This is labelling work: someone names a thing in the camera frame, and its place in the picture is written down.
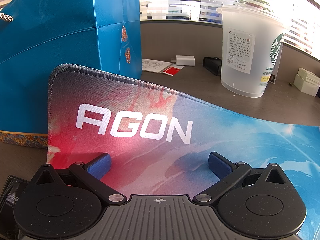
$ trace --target white label on cup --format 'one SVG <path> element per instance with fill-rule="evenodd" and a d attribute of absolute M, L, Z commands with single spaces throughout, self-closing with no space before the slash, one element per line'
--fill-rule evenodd
<path fill-rule="evenodd" d="M 226 64 L 250 74 L 255 39 L 254 34 L 228 28 Z"/>

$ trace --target silver screw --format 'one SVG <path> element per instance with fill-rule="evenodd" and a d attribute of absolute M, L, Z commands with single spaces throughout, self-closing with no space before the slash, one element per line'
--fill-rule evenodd
<path fill-rule="evenodd" d="M 124 196 L 120 194 L 112 194 L 109 196 L 109 200 L 112 202 L 120 202 L 124 199 Z"/>
<path fill-rule="evenodd" d="M 207 194 L 199 194 L 196 196 L 196 200 L 200 202 L 208 202 L 211 200 L 211 197 Z"/>

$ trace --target bag handle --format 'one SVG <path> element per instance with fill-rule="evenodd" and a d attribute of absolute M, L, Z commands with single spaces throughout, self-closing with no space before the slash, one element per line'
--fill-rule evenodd
<path fill-rule="evenodd" d="M 13 21 L 13 17 L 10 16 L 10 15 L 7 15 L 7 14 L 4 14 L 2 12 L 0 12 L 0 20 L 3 20 L 5 22 L 12 22 Z"/>

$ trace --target wooden desk surface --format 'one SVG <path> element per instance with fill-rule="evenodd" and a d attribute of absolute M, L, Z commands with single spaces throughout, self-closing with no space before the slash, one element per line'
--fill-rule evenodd
<path fill-rule="evenodd" d="M 268 84 L 261 98 L 227 90 L 201 65 L 184 67 L 174 76 L 142 73 L 142 80 L 179 90 L 217 106 L 268 121 L 320 126 L 320 98 L 301 93 L 280 80 Z M 0 143 L 0 188 L 8 175 L 30 180 L 46 162 L 46 150 Z"/>

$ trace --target plastic cup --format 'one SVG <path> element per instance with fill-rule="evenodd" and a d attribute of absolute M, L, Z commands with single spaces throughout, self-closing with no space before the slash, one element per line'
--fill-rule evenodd
<path fill-rule="evenodd" d="M 221 83 L 251 98 L 263 95 L 275 66 L 285 25 L 255 8 L 223 5 Z"/>

